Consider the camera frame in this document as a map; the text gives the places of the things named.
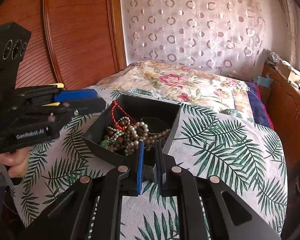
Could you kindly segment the person's left hand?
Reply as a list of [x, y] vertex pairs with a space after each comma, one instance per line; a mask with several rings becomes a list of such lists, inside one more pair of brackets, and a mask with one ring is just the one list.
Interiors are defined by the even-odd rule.
[[25, 147], [13, 153], [6, 152], [0, 154], [0, 164], [10, 167], [8, 170], [10, 178], [23, 177], [28, 169], [29, 157], [30, 147]]

